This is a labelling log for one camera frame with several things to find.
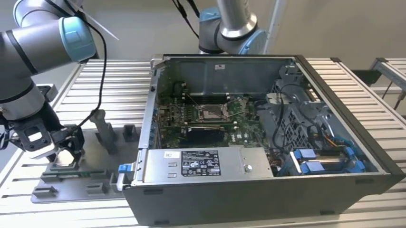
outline metal workbench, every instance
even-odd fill
[[[406,122],[388,106],[342,63],[309,59],[350,111],[406,172]],[[78,66],[54,102],[63,124],[79,123],[95,108],[103,62],[90,61]],[[149,60],[108,61],[102,108],[114,126],[136,124],[143,120],[150,85]],[[84,128],[94,128],[91,122]],[[0,225],[22,227],[136,227],[124,199],[36,204],[31,191],[46,170],[47,160],[32,160],[18,151],[0,174]],[[406,180],[382,195],[366,196],[338,216],[289,218],[265,221],[193,225],[186,228],[247,227],[405,227]]]

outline power supply label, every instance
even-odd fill
[[[219,176],[221,159],[218,151],[182,151],[182,176]]]

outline cable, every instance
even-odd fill
[[[274,134],[273,134],[273,143],[274,143],[274,146],[283,152],[286,153],[285,151],[285,148],[282,145],[282,147],[279,145],[277,145],[277,141],[275,141],[275,138],[277,138],[277,133],[278,133],[278,130],[281,128],[281,125],[282,125],[282,119],[283,119],[283,111],[285,111],[285,103],[283,103],[283,99],[282,99],[282,94],[285,94],[286,96],[290,96],[289,94],[286,94],[282,90],[286,86],[297,86],[297,87],[301,87],[303,89],[302,86],[297,85],[297,84],[286,84],[281,89],[279,91],[277,92],[277,94],[279,94],[281,96],[281,113],[279,113],[279,119],[278,119],[278,123],[277,123],[277,128],[275,128],[275,131],[274,131]],[[310,128],[313,126],[315,126],[317,128],[317,131],[318,131],[318,134],[321,135],[319,137],[323,138],[323,131],[322,131],[322,128],[317,125],[317,123],[309,118],[309,116],[306,116],[306,114],[303,113],[302,109],[301,109],[301,106],[298,106],[298,111],[301,113],[301,115],[305,117],[305,119],[310,122],[310,126],[307,127],[307,131],[310,131]]]
[[[277,133],[278,133],[278,130],[281,128],[281,125],[282,125],[282,119],[283,119],[283,109],[285,109],[285,103],[283,103],[283,99],[282,99],[282,93],[279,92],[279,96],[281,96],[281,112],[279,112],[279,119],[278,119],[278,123],[277,123],[277,128],[274,130],[274,134],[273,134],[273,143],[274,143],[274,146],[281,150],[282,153],[286,153],[285,151],[285,148],[281,147],[278,144],[277,144],[277,141],[275,141],[275,138],[277,138]]]
[[[389,90],[389,88],[392,87],[392,85],[393,85],[393,81],[390,82],[390,84],[389,84],[389,86],[388,86],[388,88],[386,88],[386,90],[385,90],[385,93],[384,93],[384,95],[382,95],[382,99],[385,98],[386,93],[388,93],[388,90]]]
[[[330,138],[330,139],[331,139],[333,141],[334,141],[334,140],[343,141],[346,144],[350,145],[350,148],[353,149],[353,151],[357,152],[356,145],[354,145],[354,143],[353,143],[350,140],[347,140],[347,139],[345,139],[345,138],[342,138],[342,137],[339,137],[339,136],[335,136],[335,137],[333,137],[333,138]]]
[[[331,143],[333,146],[338,147],[338,145],[326,136],[325,138],[327,139],[327,141]]]
[[[186,13],[186,10],[185,10],[185,8],[183,8],[183,5],[181,4],[179,0],[177,0],[177,2],[178,2],[178,5],[177,5],[177,3],[175,3],[175,0],[173,0],[173,3],[174,3],[174,5],[175,5],[175,7],[177,7],[177,9],[178,9],[178,11],[179,11],[179,13],[181,13],[183,19],[185,19],[185,21],[186,21],[186,23],[187,23],[187,25],[189,25],[191,31],[194,32],[197,38],[199,38],[199,35],[198,35],[198,33],[195,32],[195,29],[194,29],[193,26],[191,26],[191,23],[190,23],[190,20],[189,20],[189,15],[187,15],[187,13]]]
[[[195,4],[195,1],[194,0],[187,0],[189,3],[190,3],[190,6],[193,8],[193,11],[195,11],[195,14],[197,14],[197,17],[201,18],[201,12],[199,12],[199,9],[197,7],[197,4]]]
[[[396,105],[394,105],[394,108],[393,108],[394,110],[397,110],[400,104],[401,104],[401,100],[398,100],[398,101],[396,102]]]
[[[104,86],[104,78],[106,78],[106,69],[107,69],[107,44],[106,44],[106,39],[102,35],[102,33],[99,32],[99,30],[86,21],[83,20],[83,18],[79,16],[76,10],[74,9],[71,3],[68,0],[63,0],[64,3],[67,4],[70,10],[72,11],[72,13],[75,14],[75,16],[78,16],[82,21],[86,23],[86,25],[88,27],[91,27],[91,29],[99,34],[102,41],[103,41],[103,50],[104,50],[104,60],[103,60],[103,72],[102,72],[102,80],[100,80],[100,88],[99,88],[99,101],[98,101],[98,106],[96,108],[90,112],[90,115],[84,118],[84,120],[80,122],[80,124],[76,126],[76,128],[74,128],[74,130],[71,131],[71,133],[84,125],[84,123],[91,119],[91,117],[95,115],[96,111],[100,109],[102,106],[102,97],[103,97],[103,86]],[[47,1],[67,17],[71,16],[71,14],[64,11],[55,3]]]

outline motherboard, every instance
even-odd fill
[[[269,147],[245,95],[162,97],[159,105],[163,148]]]

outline orange wire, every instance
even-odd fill
[[[331,143],[333,146],[338,146],[338,145],[330,140],[330,138],[327,138],[326,136],[325,136],[325,138],[327,139],[327,141]]]

